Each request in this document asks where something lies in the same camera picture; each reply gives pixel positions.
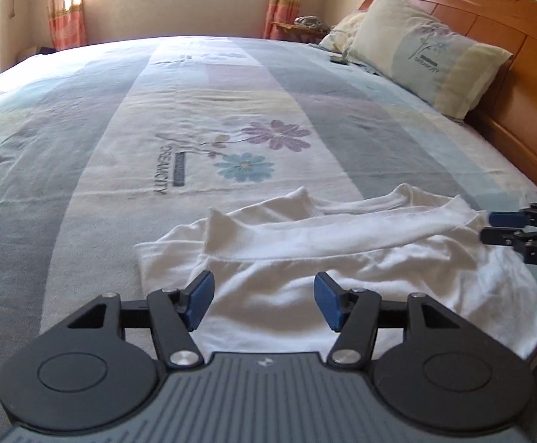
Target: white garment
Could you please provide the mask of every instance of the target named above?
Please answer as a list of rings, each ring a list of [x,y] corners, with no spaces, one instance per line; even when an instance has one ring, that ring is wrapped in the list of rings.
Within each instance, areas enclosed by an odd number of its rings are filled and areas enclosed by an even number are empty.
[[[229,214],[211,210],[136,250],[145,293],[213,272],[215,298],[193,333],[207,358],[214,351],[325,358],[337,334],[314,301],[319,271],[387,300],[425,292],[526,357],[537,345],[537,285],[511,248],[479,242],[485,222],[460,196],[407,184],[352,203],[316,200],[300,188]],[[379,330],[374,357],[401,341],[401,330]]]

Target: blue flower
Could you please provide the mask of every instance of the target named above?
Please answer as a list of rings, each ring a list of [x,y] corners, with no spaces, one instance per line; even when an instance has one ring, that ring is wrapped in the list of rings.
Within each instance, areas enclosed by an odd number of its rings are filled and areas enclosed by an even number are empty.
[[[264,161],[264,157],[255,157],[251,153],[223,155],[223,161],[215,164],[218,168],[223,168],[218,174],[224,178],[256,183],[272,177],[273,165],[274,163]]]

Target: nightstand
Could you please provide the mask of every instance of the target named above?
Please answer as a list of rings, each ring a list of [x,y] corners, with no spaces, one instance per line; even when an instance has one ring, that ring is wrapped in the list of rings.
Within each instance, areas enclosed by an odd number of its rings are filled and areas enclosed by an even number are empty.
[[[328,32],[312,30],[302,25],[290,25],[289,23],[279,23],[271,21],[271,23],[279,29],[282,35],[282,40],[293,41],[299,43],[319,43]]]

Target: headboard panel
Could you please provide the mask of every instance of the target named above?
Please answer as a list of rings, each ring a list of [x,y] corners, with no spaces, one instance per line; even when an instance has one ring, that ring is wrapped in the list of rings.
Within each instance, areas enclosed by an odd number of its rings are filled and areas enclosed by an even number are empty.
[[[537,184],[537,1],[408,1],[453,31],[514,55],[465,120]]]

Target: bedspread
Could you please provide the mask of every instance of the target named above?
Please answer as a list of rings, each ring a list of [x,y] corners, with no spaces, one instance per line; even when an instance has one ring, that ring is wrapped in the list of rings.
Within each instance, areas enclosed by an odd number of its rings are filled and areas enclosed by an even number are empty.
[[[0,365],[104,291],[142,298],[134,244],[210,207],[404,182],[485,210],[537,201],[473,130],[306,45],[174,37],[34,56],[0,75]]]

